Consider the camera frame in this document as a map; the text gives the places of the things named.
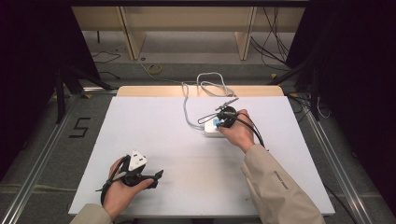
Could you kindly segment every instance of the white cable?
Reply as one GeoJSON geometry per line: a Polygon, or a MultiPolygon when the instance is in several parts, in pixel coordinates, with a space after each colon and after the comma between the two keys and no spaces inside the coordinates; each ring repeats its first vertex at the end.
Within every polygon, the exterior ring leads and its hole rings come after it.
{"type": "Polygon", "coordinates": [[[187,123],[195,128],[195,129],[199,129],[199,130],[203,130],[204,127],[200,126],[200,125],[196,125],[190,122],[189,120],[189,115],[187,113],[187,100],[189,99],[189,85],[187,85],[186,83],[182,82],[181,83],[181,88],[183,89],[183,94],[184,94],[184,103],[183,103],[183,109],[184,109],[184,118],[186,118],[187,123]],[[184,87],[187,87],[187,94],[184,92],[184,87]]]}
{"type": "Polygon", "coordinates": [[[230,91],[231,94],[232,94],[232,96],[235,96],[235,93],[233,92],[233,90],[231,90],[230,88],[227,88],[227,86],[225,85],[224,80],[223,80],[223,77],[222,77],[222,75],[221,75],[220,73],[217,73],[217,72],[201,73],[201,74],[199,74],[199,75],[197,76],[197,82],[196,82],[196,83],[197,83],[197,88],[198,88],[198,86],[201,86],[201,88],[202,88],[208,95],[218,96],[218,97],[224,97],[224,96],[229,96],[228,92],[230,91]],[[218,76],[220,77],[220,80],[221,80],[221,85],[215,84],[215,83],[212,83],[212,82],[208,82],[208,81],[199,82],[200,76],[210,76],[210,75],[218,75],[218,76]],[[209,91],[209,90],[206,88],[206,86],[208,86],[208,85],[223,88],[224,94],[223,94],[223,95],[218,95],[218,94],[215,94],[215,93],[212,92],[212,91],[209,91]]]}
{"type": "Polygon", "coordinates": [[[320,101],[320,97],[318,97],[318,103],[317,103],[317,109],[319,114],[324,118],[324,119],[328,119],[330,117],[330,114],[332,113],[332,111],[329,110],[329,114],[327,116],[323,115],[319,109],[319,101],[320,101]]]}
{"type": "MultiPolygon", "coordinates": [[[[203,129],[204,129],[204,126],[193,124],[193,123],[189,120],[189,115],[188,115],[188,113],[187,113],[187,101],[188,101],[188,99],[189,99],[189,92],[190,92],[190,90],[189,90],[189,85],[188,85],[186,82],[180,82],[180,81],[174,81],[174,80],[171,80],[171,79],[153,77],[142,63],[139,63],[139,64],[140,64],[140,66],[143,67],[143,69],[146,71],[146,73],[147,73],[152,79],[155,79],[155,80],[162,80],[162,81],[176,82],[176,83],[180,83],[180,84],[181,84],[181,88],[182,88],[182,90],[183,90],[183,95],[185,96],[184,102],[183,102],[184,117],[185,117],[187,123],[188,123],[192,128],[199,129],[199,130],[203,130],[203,129]]],[[[228,92],[230,92],[230,93],[232,94],[232,96],[235,96],[235,93],[233,92],[233,90],[231,90],[230,88],[228,88],[228,87],[225,85],[222,75],[221,75],[220,73],[217,73],[217,72],[201,73],[201,74],[199,74],[198,77],[197,77],[196,85],[197,85],[197,88],[198,88],[198,86],[201,86],[201,88],[202,88],[207,94],[212,95],[212,96],[226,97],[226,96],[229,96],[228,92]],[[220,79],[221,79],[221,85],[215,84],[215,83],[212,83],[212,82],[208,82],[208,81],[203,81],[203,82],[201,82],[201,83],[199,82],[199,77],[200,77],[200,76],[209,76],[209,75],[218,75],[218,76],[220,77],[220,79]],[[209,91],[209,90],[206,88],[207,85],[212,85],[212,86],[216,86],[216,87],[223,88],[224,94],[223,94],[223,95],[218,95],[218,94],[213,93],[212,91],[209,91]]]]}

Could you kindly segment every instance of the beige sleeve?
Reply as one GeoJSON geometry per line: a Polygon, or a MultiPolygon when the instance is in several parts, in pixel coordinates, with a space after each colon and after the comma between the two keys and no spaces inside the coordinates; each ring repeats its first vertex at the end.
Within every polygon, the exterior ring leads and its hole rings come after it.
{"type": "Polygon", "coordinates": [[[308,195],[261,145],[247,152],[242,172],[262,223],[325,223],[308,195]]]}
{"type": "Polygon", "coordinates": [[[111,216],[100,205],[85,204],[70,224],[111,224],[111,216]]]}

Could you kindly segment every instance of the power adapter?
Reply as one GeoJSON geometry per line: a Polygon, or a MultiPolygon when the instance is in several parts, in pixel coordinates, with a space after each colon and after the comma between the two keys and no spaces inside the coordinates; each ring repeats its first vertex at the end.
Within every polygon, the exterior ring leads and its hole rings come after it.
{"type": "Polygon", "coordinates": [[[219,123],[222,123],[222,120],[217,117],[206,121],[204,135],[206,137],[224,137],[224,134],[219,131],[217,126],[219,123]]]}

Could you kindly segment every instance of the person's left hand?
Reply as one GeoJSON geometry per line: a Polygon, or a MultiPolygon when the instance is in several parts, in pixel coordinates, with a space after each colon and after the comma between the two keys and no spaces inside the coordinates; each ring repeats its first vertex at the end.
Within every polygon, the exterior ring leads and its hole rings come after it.
{"type": "MultiPolygon", "coordinates": [[[[119,158],[111,166],[108,174],[109,177],[111,177],[113,171],[117,168],[117,164],[119,164],[120,160],[122,160],[122,158],[119,158]]],[[[105,208],[113,220],[116,219],[116,217],[128,207],[134,196],[143,189],[146,189],[153,181],[153,179],[146,179],[133,187],[124,185],[121,180],[115,181],[106,193],[103,208],[105,208]]]]}

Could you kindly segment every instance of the white tabletop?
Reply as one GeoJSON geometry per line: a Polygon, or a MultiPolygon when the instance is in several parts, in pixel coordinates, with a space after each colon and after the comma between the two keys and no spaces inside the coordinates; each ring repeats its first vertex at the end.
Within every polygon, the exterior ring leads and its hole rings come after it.
{"type": "MultiPolygon", "coordinates": [[[[191,97],[189,118],[212,114],[231,98],[191,97]]],[[[156,189],[139,193],[130,217],[255,217],[240,166],[244,154],[224,138],[208,138],[185,120],[183,97],[114,97],[69,214],[100,204],[111,164],[134,149],[148,158],[143,175],[164,169],[156,189]]],[[[287,97],[240,97],[264,144],[323,215],[334,210],[287,97]]]]}

